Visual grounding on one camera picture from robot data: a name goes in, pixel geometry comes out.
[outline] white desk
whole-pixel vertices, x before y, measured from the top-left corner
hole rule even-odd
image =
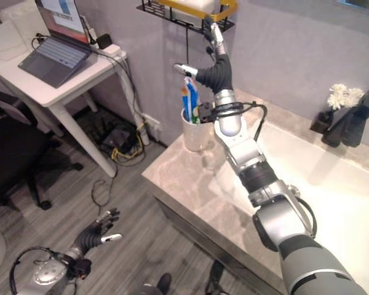
[[[28,54],[29,53],[24,53],[10,61],[1,63],[0,78],[5,80],[11,90],[17,92],[20,96],[26,95],[41,106],[48,108],[63,124],[63,126],[75,137],[78,143],[97,162],[97,164],[99,164],[99,166],[101,166],[110,177],[114,177],[116,174],[116,167],[112,166],[111,163],[108,162],[101,152],[94,146],[93,142],[91,142],[80,126],[68,113],[65,108],[65,104],[80,95],[84,95],[90,108],[93,111],[97,111],[97,108],[87,91],[110,75],[117,73],[121,80],[126,100],[134,116],[135,123],[137,127],[140,127],[143,120],[138,115],[138,113],[140,113],[139,106],[138,103],[134,101],[134,93],[129,78],[125,74],[124,70],[119,65],[116,65],[116,63],[110,62],[106,57],[93,53],[92,56],[85,61],[83,67],[70,80],[59,88],[53,88],[40,79],[18,68],[18,64],[25,59]],[[120,61],[125,58],[126,54],[125,52],[122,52],[122,55],[117,57],[116,60]],[[147,134],[142,135],[141,138],[144,144],[149,144]]]

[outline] sink basin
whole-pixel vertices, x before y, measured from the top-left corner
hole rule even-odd
[[[369,172],[267,122],[258,144],[276,175],[298,187],[312,207],[318,224],[316,241],[369,294]],[[257,210],[227,162],[209,189],[248,215]]]

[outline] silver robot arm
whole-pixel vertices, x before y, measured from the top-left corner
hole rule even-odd
[[[113,222],[119,219],[118,215],[119,212],[116,209],[105,211],[76,237],[73,245],[64,254],[55,253],[55,258],[36,267],[30,282],[19,293],[14,284],[15,289],[11,289],[12,294],[60,295],[69,280],[85,278],[90,273],[92,264],[90,260],[84,258],[86,253],[93,247],[122,238],[121,234],[103,237],[113,226]]]
[[[179,73],[211,88],[215,94],[215,109],[219,109],[215,135],[248,191],[252,205],[260,208],[253,216],[253,222],[263,245],[280,254],[287,293],[366,294],[337,258],[314,241],[312,226],[303,207],[292,190],[277,178],[269,166],[263,152],[250,136],[242,115],[221,107],[236,102],[231,64],[218,25],[211,19],[206,19],[205,23],[205,37],[216,55],[215,65],[208,69],[196,69],[177,63],[173,67]]]

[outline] gray carpet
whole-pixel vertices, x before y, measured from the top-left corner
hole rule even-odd
[[[94,116],[89,114],[83,120],[87,122]],[[37,245],[65,251],[77,233],[93,221],[98,211],[90,198],[94,181],[106,180],[105,189],[99,189],[97,197],[100,201],[107,197],[111,180],[102,169],[70,136],[61,141],[64,143],[59,150],[85,168],[40,173],[37,183],[41,197],[53,203],[48,211],[33,204],[25,185],[12,194],[19,211],[0,207],[0,231],[7,243],[6,256],[0,266],[0,294],[9,294],[8,272],[19,252]],[[160,145],[152,143],[146,148],[142,163],[119,167],[106,208],[118,207],[121,211],[120,220],[110,232],[120,232],[124,237],[119,242],[99,246],[87,255],[93,262],[92,273],[79,282],[78,294],[126,295],[140,284],[157,283],[164,272],[170,272],[173,277],[169,294],[204,294],[213,258],[172,227],[148,192],[147,180],[141,176],[163,151]],[[33,260],[41,257],[40,253],[23,257],[16,270],[18,290],[31,278]],[[221,284],[232,295],[256,294],[227,272]],[[68,286],[65,294],[72,293],[73,286]]]

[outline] black chair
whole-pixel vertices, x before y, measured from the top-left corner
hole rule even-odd
[[[49,209],[50,201],[40,201],[34,175],[41,170],[81,170],[79,163],[58,163],[39,166],[39,161],[49,148],[57,148],[52,141],[37,129],[37,120],[27,105],[18,98],[0,92],[0,101],[17,108],[30,122],[24,124],[10,117],[0,107],[0,205],[11,205],[7,192],[21,180],[26,180],[35,204],[43,210]]]

